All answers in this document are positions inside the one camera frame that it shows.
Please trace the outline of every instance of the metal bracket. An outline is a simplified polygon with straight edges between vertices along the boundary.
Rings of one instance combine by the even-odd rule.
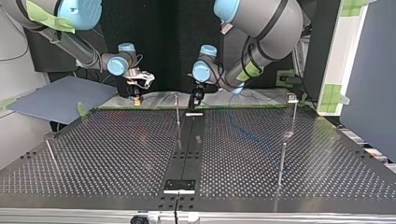
[[[52,146],[50,145],[51,141],[54,141],[59,137],[59,133],[47,133],[44,135],[44,141],[47,144],[47,147],[49,149],[49,154],[53,160],[56,160],[55,154],[53,153]]]
[[[199,213],[189,213],[189,220],[187,221],[188,224],[199,224],[200,217]]]
[[[366,0],[364,2],[364,5],[370,5],[371,3],[374,3],[374,2],[376,2],[376,0]]]
[[[167,180],[164,194],[195,194],[195,180]]]
[[[350,99],[347,98],[345,95],[341,95],[341,104],[343,105],[349,105]]]

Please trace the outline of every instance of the white wall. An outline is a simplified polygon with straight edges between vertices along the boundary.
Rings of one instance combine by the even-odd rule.
[[[46,85],[44,75],[35,72],[30,53],[8,62],[1,60],[23,54],[27,42],[0,11],[0,102],[24,95]],[[36,119],[0,109],[0,169],[21,154],[38,146],[50,125]]]
[[[321,103],[326,84],[342,85],[341,94],[346,94],[366,13],[367,6],[362,8],[361,14],[357,17],[338,18],[318,105]],[[319,112],[319,114],[322,116],[340,116],[342,108],[343,105],[339,104],[335,113]]]

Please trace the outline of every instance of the cable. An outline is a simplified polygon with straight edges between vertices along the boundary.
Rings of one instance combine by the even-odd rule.
[[[26,50],[23,52],[23,54],[21,54],[19,56],[16,56],[16,57],[8,58],[8,59],[0,59],[0,63],[3,63],[3,62],[13,61],[13,60],[16,60],[16,59],[19,59],[19,58],[25,56],[29,52],[29,44],[27,42],[25,34],[17,27],[17,25],[15,25],[15,23],[11,20],[11,18],[4,11],[2,6],[0,6],[0,12],[4,16],[4,18],[6,18],[6,20],[8,20],[8,22],[15,28],[15,30],[17,30],[18,33],[20,33],[23,36],[23,38],[24,38],[24,40],[26,42]]]
[[[97,35],[101,36],[102,38],[105,38],[101,33],[99,33],[97,30],[95,30],[94,28],[92,29]]]
[[[298,62],[297,62],[297,51],[296,51],[295,48],[293,49],[292,54],[293,54],[293,60],[295,61],[295,64],[296,64],[296,66],[297,66],[297,73],[296,73],[296,74],[297,74],[297,77],[300,78],[301,83],[303,84],[304,91],[305,91],[305,93],[308,95],[308,97],[309,97],[310,99],[314,99],[314,98],[309,94],[308,89],[307,89],[306,86],[305,86],[303,76],[301,75],[300,65],[299,65]],[[314,106],[314,108],[315,108],[316,110],[318,110],[318,105],[315,105],[314,102],[312,102],[312,105]]]
[[[103,59],[102,56],[100,54],[100,52],[93,47],[93,45],[86,41],[85,39],[82,39],[85,43],[87,43],[87,45],[92,49],[93,51],[93,58],[92,58],[92,62],[91,63],[84,63],[84,67],[92,67],[94,65],[96,65],[97,63],[99,63],[99,71],[100,73],[103,73]]]
[[[136,65],[134,66],[134,68],[136,68],[136,67],[142,62],[144,56],[143,56],[143,54],[138,54],[138,55],[136,56],[136,58],[137,58],[137,63],[136,63]]]
[[[111,76],[113,76],[113,75],[108,75],[105,79],[103,79],[102,84],[104,84],[106,82],[106,80],[108,80]]]
[[[245,44],[244,44],[244,46],[242,47],[241,59],[240,59],[240,60],[241,60],[241,64],[242,64],[242,69],[243,69],[244,73],[249,77],[249,81],[245,84],[245,86],[247,86],[248,84],[250,84],[252,81],[256,80],[258,77],[260,77],[260,76],[263,74],[263,70],[258,66],[257,62],[254,60],[253,53],[252,53],[252,48],[254,47],[254,45],[253,45],[253,44],[250,44],[250,45],[249,45],[249,44],[248,44],[249,40],[250,40],[250,36],[247,37],[247,40],[245,41]],[[259,74],[258,74],[257,76],[255,76],[255,77],[252,76],[252,75],[248,72],[248,70],[247,70],[247,66],[246,66],[246,63],[245,63],[245,58],[246,58],[246,56],[249,57],[249,59],[251,60],[251,62],[253,63],[253,65],[259,70]],[[204,61],[204,60],[198,60],[198,62],[204,62],[204,63],[210,68],[211,72],[212,72],[213,74],[216,74],[215,71],[213,70],[213,68],[210,66],[209,63],[207,63],[207,62]],[[223,77],[224,71],[225,71],[224,65],[223,65],[222,63],[220,63],[219,66],[218,66],[218,74],[219,74],[219,76],[216,77],[216,83],[215,83],[215,85],[217,85],[217,86],[220,88],[219,82],[222,81],[225,85],[227,85],[228,87],[230,87],[230,88],[232,88],[232,89],[238,89],[238,88],[240,88],[240,86],[233,86],[233,85],[231,85],[231,84],[228,82],[228,80],[227,80],[226,78]]]

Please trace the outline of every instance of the black backdrop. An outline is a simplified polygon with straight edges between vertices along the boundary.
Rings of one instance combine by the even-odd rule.
[[[220,49],[220,20],[213,13],[215,0],[105,0],[102,29],[109,52],[133,42],[144,54],[140,68],[156,76],[150,91],[190,92],[187,77],[200,47]],[[123,78],[117,78],[122,96],[127,95]]]

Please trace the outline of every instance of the green tape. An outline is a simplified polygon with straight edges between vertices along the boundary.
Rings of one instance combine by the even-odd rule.
[[[365,0],[344,0],[341,17],[356,17],[361,14]]]
[[[78,102],[77,104],[78,113],[82,119],[86,118],[87,115],[90,114],[87,110],[85,110],[85,105],[82,102]]]
[[[12,105],[14,102],[17,101],[17,98],[9,98],[2,102],[0,102],[0,109],[7,110],[9,105]]]
[[[242,71],[236,79],[245,82],[248,81],[251,77],[257,77],[260,75],[260,70],[253,63],[249,63],[246,66],[246,70],[249,76],[245,73],[245,71]]]
[[[325,85],[319,106],[319,112],[335,113],[337,111],[337,106],[342,100],[341,89],[341,85]]]
[[[75,26],[70,19],[53,16],[30,0],[26,1],[26,6],[27,14],[29,15],[29,19],[31,21],[38,21],[58,31],[64,31],[73,34],[76,32]]]

